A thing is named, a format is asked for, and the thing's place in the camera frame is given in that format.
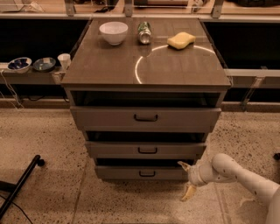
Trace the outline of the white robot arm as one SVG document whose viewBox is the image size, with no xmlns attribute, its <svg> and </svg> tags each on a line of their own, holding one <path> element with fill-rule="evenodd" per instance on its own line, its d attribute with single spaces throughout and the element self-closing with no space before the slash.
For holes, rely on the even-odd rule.
<svg viewBox="0 0 280 224">
<path fill-rule="evenodd" d="M 268 207 L 265 224 L 280 224 L 280 185 L 239 165 L 227 154 L 219 153 L 211 161 L 189 165 L 178 164 L 187 173 L 185 194 L 182 200 L 189 200 L 200 186 L 209 183 L 238 182 Z"/>
</svg>

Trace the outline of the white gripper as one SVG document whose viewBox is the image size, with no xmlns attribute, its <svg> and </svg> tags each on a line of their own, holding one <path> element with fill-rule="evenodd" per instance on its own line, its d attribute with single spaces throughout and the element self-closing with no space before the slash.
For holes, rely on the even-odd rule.
<svg viewBox="0 0 280 224">
<path fill-rule="evenodd" d="M 185 192 L 181 198 L 182 201 L 187 201 L 193 197 L 197 190 L 196 186 L 204 186 L 215 180 L 216 173 L 210 162 L 190 166 L 188 163 L 178 161 L 178 164 L 188 172 L 189 180 L 185 184 Z"/>
</svg>

